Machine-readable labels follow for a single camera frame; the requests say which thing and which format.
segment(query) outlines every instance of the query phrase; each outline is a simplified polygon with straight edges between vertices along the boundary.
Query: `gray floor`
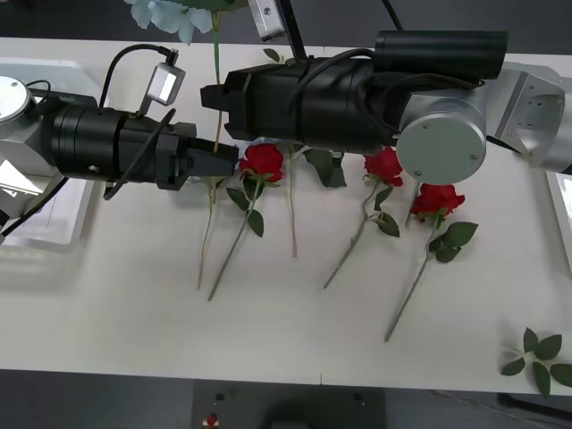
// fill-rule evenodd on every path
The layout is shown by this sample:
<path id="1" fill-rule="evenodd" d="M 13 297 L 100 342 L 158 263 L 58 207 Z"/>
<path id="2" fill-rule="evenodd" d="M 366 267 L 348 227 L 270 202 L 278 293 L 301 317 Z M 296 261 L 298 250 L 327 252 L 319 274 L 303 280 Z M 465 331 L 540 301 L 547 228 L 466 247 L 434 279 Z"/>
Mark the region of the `gray floor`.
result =
<path id="1" fill-rule="evenodd" d="M 252 416 L 260 415 L 257 403 L 273 396 L 260 395 L 267 385 L 253 383 L 193 382 L 191 380 L 123 377 L 92 374 L 0 372 L 0 427 L 2 429 L 199 429 L 202 417 L 221 410 L 215 393 L 226 393 L 227 407 L 219 416 L 231 416 L 222 429 L 256 429 Z M 303 386 L 275 385 L 284 391 L 300 391 Z M 321 388 L 309 387 L 310 391 Z M 385 420 L 385 425 L 359 426 L 360 429 L 525 429 L 534 428 L 514 418 L 484 407 L 495 407 L 493 393 L 449 392 L 462 400 L 446 398 L 429 391 L 402 389 L 350 389 L 363 393 L 364 401 Z M 249 394 L 257 400 L 241 400 Z M 379 402 L 385 397 L 385 404 Z M 568 410 L 570 400 L 551 400 Z M 572 428 L 572 424 L 512 410 L 519 417 L 543 422 L 545 428 Z"/>
<path id="2" fill-rule="evenodd" d="M 374 46 L 392 29 L 381 0 L 291 0 L 309 46 Z M 23 3 L 33 4 L 28 10 Z M 569 0 L 393 0 L 406 29 L 487 29 L 510 34 L 509 51 L 572 54 Z M 10 0 L 0 4 L 0 37 L 177 40 L 140 29 L 123 0 Z M 223 43 L 260 43 L 248 9 L 223 19 Z M 212 41 L 197 34 L 196 42 Z"/>

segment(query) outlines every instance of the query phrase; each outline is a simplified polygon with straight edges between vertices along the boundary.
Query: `white table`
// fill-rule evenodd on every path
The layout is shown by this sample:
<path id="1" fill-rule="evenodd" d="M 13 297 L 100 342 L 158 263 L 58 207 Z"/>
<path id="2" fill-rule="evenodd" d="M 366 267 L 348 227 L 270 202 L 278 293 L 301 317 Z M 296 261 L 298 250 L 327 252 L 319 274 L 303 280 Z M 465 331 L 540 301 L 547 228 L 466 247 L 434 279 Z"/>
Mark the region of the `white table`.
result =
<path id="1" fill-rule="evenodd" d="M 123 42 L 0 39 L 0 55 L 75 60 L 102 81 Z M 215 135 L 216 112 L 198 90 L 215 81 L 212 46 L 178 45 L 187 78 L 175 121 Z M 288 54 L 284 46 L 277 50 Z M 321 55 L 322 48 L 308 49 Z M 327 48 L 326 55 L 333 50 Z M 265 63 L 260 46 L 222 46 L 223 74 Z M 572 75 L 572 58 L 512 55 Z M 159 58 L 130 54 L 112 85 L 112 105 L 136 109 Z M 154 108 L 158 117 L 162 109 Z M 231 141 L 228 135 L 223 141 Z M 363 160 L 347 156 L 348 187 L 325 190 L 302 162 L 296 170 L 299 258 L 291 258 L 286 187 L 259 209 L 263 239 L 246 235 L 214 302 L 210 284 L 240 226 L 221 193 L 203 290 L 198 252 L 207 198 L 200 186 L 172 194 L 128 185 L 110 202 L 94 196 L 81 246 L 71 255 L 0 249 L 0 367 L 282 383 L 532 392 L 524 376 L 499 375 L 505 345 L 527 326 L 564 334 L 572 358 L 572 276 L 543 172 L 492 147 L 481 170 L 458 185 L 467 202 L 454 220 L 480 223 L 449 265 L 431 265 L 390 343 L 383 334 L 423 258 L 429 231 L 412 222 L 402 238 L 374 225 L 330 289 L 325 280 L 348 244 L 366 194 Z M 406 215 L 413 181 L 389 210 Z M 554 385 L 553 392 L 572 390 Z"/>

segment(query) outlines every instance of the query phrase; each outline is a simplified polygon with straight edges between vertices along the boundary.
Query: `white flower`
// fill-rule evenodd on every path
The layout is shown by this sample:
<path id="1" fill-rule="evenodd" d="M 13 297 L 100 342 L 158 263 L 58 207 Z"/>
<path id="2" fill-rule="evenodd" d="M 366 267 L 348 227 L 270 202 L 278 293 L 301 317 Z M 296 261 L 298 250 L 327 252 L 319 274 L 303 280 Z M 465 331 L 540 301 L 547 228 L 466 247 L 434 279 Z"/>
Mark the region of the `white flower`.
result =
<path id="1" fill-rule="evenodd" d="M 166 0 L 124 0 L 131 4 L 131 16 L 142 28 L 153 22 L 158 29 L 167 33 L 179 32 L 179 39 L 189 44 L 195 27 L 206 33 L 213 28 L 210 11 L 188 8 L 182 4 Z"/>

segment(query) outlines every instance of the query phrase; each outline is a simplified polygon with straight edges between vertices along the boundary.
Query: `rose stem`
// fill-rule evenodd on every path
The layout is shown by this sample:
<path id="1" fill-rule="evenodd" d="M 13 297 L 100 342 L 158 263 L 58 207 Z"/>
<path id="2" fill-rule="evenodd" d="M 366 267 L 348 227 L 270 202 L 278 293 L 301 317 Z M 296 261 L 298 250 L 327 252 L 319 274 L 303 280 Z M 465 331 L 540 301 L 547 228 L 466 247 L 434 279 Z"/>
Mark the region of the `rose stem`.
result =
<path id="1" fill-rule="evenodd" d="M 292 189 L 294 188 L 294 165 L 292 159 L 294 146 L 289 143 L 288 144 L 288 169 L 290 175 L 290 223 L 292 225 L 292 256 L 298 257 L 298 243 L 296 242 L 296 218 L 294 215 L 294 196 L 292 195 Z"/>
<path id="2" fill-rule="evenodd" d="M 436 231 L 437 231 L 437 220 L 435 219 L 435 222 L 433 223 L 433 229 L 431 230 L 431 235 L 429 236 L 429 240 L 427 241 L 427 244 L 425 245 L 425 260 L 423 261 L 423 264 L 421 265 L 421 269 L 419 270 L 419 273 L 417 273 L 417 277 L 416 277 L 415 281 L 413 282 L 413 285 L 411 286 L 411 289 L 409 290 L 409 293 L 408 293 L 407 297 L 405 298 L 405 301 L 403 301 L 403 304 L 401 305 L 400 311 L 398 312 L 398 314 L 393 319 L 393 322 L 391 322 L 391 326 L 390 326 L 389 331 L 387 332 L 387 334 L 385 334 L 385 339 L 384 339 L 385 342 L 387 342 L 391 339 L 391 336 L 393 335 L 393 331 L 395 331 L 397 323 L 401 319 L 401 315 L 403 314 L 403 310 L 405 310 L 405 306 L 408 304 L 409 300 L 411 299 L 411 295 L 413 295 L 413 292 L 415 291 L 417 284 L 421 280 L 421 276 L 423 275 L 423 272 L 425 271 L 425 268 L 427 267 L 427 263 L 431 260 L 432 255 L 431 255 L 431 252 L 429 251 L 429 245 L 431 244 L 431 241 L 433 240 L 433 235 L 436 233 Z"/>
<path id="3" fill-rule="evenodd" d="M 214 74 L 216 76 L 216 84 L 221 84 L 221 70 L 220 70 L 220 53 L 218 48 L 219 43 L 219 29 L 221 24 L 221 15 L 218 12 L 213 13 L 213 32 L 214 32 Z M 218 112 L 218 124 L 216 126 L 216 138 L 214 139 L 214 152 L 218 150 L 218 142 L 221 138 L 221 128 L 223 127 L 223 112 Z M 200 290 L 200 285 L 203 281 L 203 269 L 205 267 L 205 252 L 206 241 L 208 233 L 211 229 L 211 222 L 213 220 L 213 205 L 216 201 L 216 179 L 211 178 L 208 184 L 208 222 L 206 223 L 205 237 L 203 238 L 203 246 L 200 249 L 200 262 L 198 264 L 198 279 L 197 290 Z"/>
<path id="4" fill-rule="evenodd" d="M 252 199 L 252 201 L 250 201 L 250 205 L 248 206 L 248 210 L 246 212 L 246 215 L 244 216 L 244 221 L 242 221 L 242 225 L 240 226 L 239 234 L 236 236 L 234 243 L 232 243 L 231 251 L 227 255 L 226 259 L 224 259 L 223 267 L 221 268 L 221 271 L 219 271 L 218 275 L 216 276 L 216 280 L 214 281 L 213 289 L 211 290 L 211 293 L 208 296 L 209 301 L 212 301 L 213 298 L 215 297 L 216 290 L 218 289 L 218 286 L 221 283 L 221 279 L 223 278 L 224 270 L 226 269 L 226 266 L 229 264 L 229 261 L 231 260 L 232 254 L 234 253 L 234 250 L 236 249 L 237 245 L 239 244 L 240 236 L 244 232 L 244 228 L 247 226 L 247 223 L 248 223 L 248 218 L 250 217 L 250 214 L 252 213 L 252 210 L 254 209 L 254 203 L 257 200 L 257 195 L 258 195 L 258 191 L 260 190 L 261 184 L 262 184 L 262 180 L 260 178 L 258 178 L 257 179 L 257 186 L 254 189 L 254 198 Z"/>
<path id="5" fill-rule="evenodd" d="M 408 213 L 405 217 L 405 226 L 406 227 L 409 225 L 409 220 L 411 219 L 411 210 L 413 209 L 413 206 L 415 205 L 415 200 L 417 199 L 417 195 L 419 195 L 419 189 L 420 188 L 421 188 L 421 182 L 415 181 L 415 191 L 413 192 L 413 198 L 411 199 L 411 204 L 409 205 L 409 210 L 408 210 Z"/>
<path id="6" fill-rule="evenodd" d="M 359 238 L 361 237 L 362 232 L 364 231 L 364 227 L 366 226 L 366 222 L 368 219 L 368 215 L 367 215 L 367 211 L 366 211 L 366 206 L 367 203 L 369 202 L 370 199 L 372 199 L 372 197 L 374 196 L 374 193 L 377 191 L 377 187 L 379 186 L 379 180 L 375 180 L 374 182 L 374 188 L 372 189 L 371 194 L 369 194 L 369 196 L 367 196 L 366 199 L 364 199 L 364 202 L 361 203 L 361 222 L 359 223 L 359 226 L 357 228 L 357 232 L 356 235 L 353 236 L 353 238 L 351 239 L 351 241 L 349 242 L 349 247 L 346 250 L 346 252 L 343 254 L 343 257 L 341 257 L 340 262 L 336 265 L 335 269 L 333 270 L 332 275 L 330 276 L 330 278 L 328 279 L 328 281 L 324 284 L 324 289 L 327 289 L 328 286 L 330 286 L 330 283 L 332 282 L 333 278 L 336 276 L 336 274 L 340 271 L 341 266 L 344 264 L 344 262 L 346 262 L 346 259 L 348 259 L 349 255 L 351 254 L 351 252 L 353 251 L 354 247 L 356 246 L 356 244 L 358 243 Z"/>

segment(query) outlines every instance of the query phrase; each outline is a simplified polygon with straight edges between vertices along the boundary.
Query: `black cable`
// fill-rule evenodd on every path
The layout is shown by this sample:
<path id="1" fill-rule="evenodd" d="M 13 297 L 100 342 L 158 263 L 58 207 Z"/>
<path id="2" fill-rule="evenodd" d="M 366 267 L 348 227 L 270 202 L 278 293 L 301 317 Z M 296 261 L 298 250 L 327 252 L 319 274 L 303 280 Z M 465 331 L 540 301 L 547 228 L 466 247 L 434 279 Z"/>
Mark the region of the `black cable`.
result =
<path id="1" fill-rule="evenodd" d="M 395 134 L 400 133 L 400 129 L 396 126 L 393 126 L 387 121 L 385 121 L 381 116 L 375 116 L 371 110 L 366 105 L 367 100 L 367 93 L 368 88 L 366 86 L 371 83 L 371 81 L 378 80 L 383 78 L 384 73 L 376 73 L 372 76 L 368 76 L 364 79 L 364 81 L 360 82 L 358 85 L 358 97 L 356 97 L 356 108 L 357 110 L 364 115 L 364 117 L 374 125 L 375 129 L 378 131 L 379 134 L 385 135 L 387 131 L 393 132 Z M 383 102 L 387 97 L 387 94 L 392 91 L 393 89 L 402 86 L 405 83 L 414 81 L 414 80 L 423 80 L 425 85 L 435 85 L 436 82 L 448 82 L 454 84 L 454 88 L 461 88 L 461 89 L 475 89 L 478 87 L 482 87 L 484 85 L 483 81 L 479 81 L 478 83 L 469 82 L 466 80 L 461 80 L 457 78 L 452 78 L 451 76 L 446 76 L 444 74 L 436 74 L 436 73 L 418 73 L 418 74 L 409 74 L 405 77 L 397 79 L 393 81 L 393 83 L 386 85 L 383 91 L 381 92 L 380 96 L 376 98 L 375 102 L 379 105 L 384 105 Z"/>
<path id="2" fill-rule="evenodd" d="M 493 143 L 493 145 L 497 145 L 499 147 L 502 147 L 504 149 L 508 149 L 513 151 L 516 154 L 522 155 L 520 152 L 518 152 L 515 148 L 507 145 L 504 141 L 502 141 L 501 139 L 497 139 L 496 137 L 493 136 L 486 136 L 486 140 L 490 141 L 491 143 Z"/>
<path id="3" fill-rule="evenodd" d="M 45 83 L 47 85 L 47 90 L 46 90 L 46 94 L 44 95 L 44 97 L 39 100 L 39 103 L 44 103 L 48 97 L 50 97 L 50 94 L 52 93 L 52 84 L 49 82 L 49 80 L 45 80 L 45 79 L 40 79 L 40 80 L 34 80 L 33 82 L 27 83 L 26 86 L 29 88 L 32 85 L 37 85 L 38 83 Z"/>
<path id="4" fill-rule="evenodd" d="M 314 80 L 319 74 L 323 73 L 325 70 L 329 69 L 333 65 L 342 62 L 343 60 L 353 58 L 355 56 L 368 56 L 369 58 L 374 59 L 374 52 L 369 50 L 369 49 L 365 49 L 365 48 L 350 49 L 349 51 L 342 52 L 340 54 L 337 54 L 337 55 L 325 60 L 323 63 L 318 65 L 314 70 L 312 70 L 294 88 L 294 90 L 292 91 L 292 93 L 288 97 L 288 102 L 286 104 L 288 110 L 290 111 L 294 107 L 294 105 L 298 101 L 302 92 L 304 92 L 306 90 L 306 87 L 308 86 L 308 84 L 312 80 Z"/>
<path id="5" fill-rule="evenodd" d="M 119 189 L 121 189 L 122 186 L 125 183 L 127 183 L 127 180 L 129 179 L 130 174 L 138 166 L 139 161 L 141 161 L 141 159 L 143 158 L 143 156 L 145 156 L 147 151 L 150 148 L 152 148 L 153 145 L 156 145 L 156 140 L 157 140 L 157 137 L 159 136 L 159 133 L 171 121 L 171 119 L 174 117 L 176 112 L 177 112 L 176 109 L 171 109 L 169 112 L 167 112 L 167 114 L 163 117 L 163 119 L 157 124 L 156 128 L 153 130 L 153 132 L 151 133 L 151 135 L 149 136 L 147 141 L 143 144 L 143 146 L 141 147 L 141 149 L 137 153 L 137 156 L 135 156 L 133 161 L 131 161 L 131 164 L 129 165 L 129 167 L 127 167 L 127 170 L 125 170 L 125 172 L 122 174 L 122 177 L 119 178 L 119 180 L 115 183 L 115 185 L 112 188 L 105 190 L 104 200 L 109 201 L 111 198 L 113 198 L 115 196 L 115 194 L 117 194 L 117 192 L 119 192 Z"/>
<path id="6" fill-rule="evenodd" d="M 166 62 L 169 65 L 173 65 L 177 58 L 176 51 L 166 48 L 164 46 L 150 45 L 148 43 L 141 43 L 138 45 L 127 46 L 119 54 L 117 54 L 114 60 L 111 61 L 111 64 L 109 64 L 109 69 L 107 70 L 107 76 L 105 76 L 104 88 L 101 91 L 101 97 L 99 98 L 100 109 L 102 109 L 104 106 L 105 98 L 107 97 L 107 91 L 109 91 L 109 85 L 111 83 L 111 77 L 114 74 L 115 66 L 117 65 L 117 63 L 129 52 L 140 51 L 140 50 L 157 51 L 159 54 L 162 54 L 167 57 Z"/>
<path id="7" fill-rule="evenodd" d="M 23 214 L 22 217 L 20 217 L 20 219 L 18 219 L 16 222 L 14 222 L 8 228 L 6 228 L 4 231 L 2 231 L 2 235 L 4 235 L 5 237 L 8 237 L 17 228 L 19 228 L 24 222 L 26 222 L 28 219 L 30 219 L 30 217 L 32 217 L 37 212 L 39 212 L 42 208 L 44 208 L 44 206 L 47 203 L 49 203 L 53 197 L 55 197 L 55 194 L 57 194 L 63 188 L 63 185 L 65 185 L 67 183 L 67 181 L 68 181 L 67 177 L 62 178 L 60 180 L 60 182 L 57 185 L 55 185 L 54 188 L 52 190 L 50 190 L 35 206 L 33 206 L 28 212 Z"/>
<path id="8" fill-rule="evenodd" d="M 397 14 L 395 13 L 395 9 L 393 9 L 393 5 L 391 4 L 390 0 L 382 0 L 387 13 L 390 15 L 391 20 L 393 21 L 393 25 L 398 31 L 403 31 L 403 26 L 401 25 L 401 21 L 398 18 Z"/>

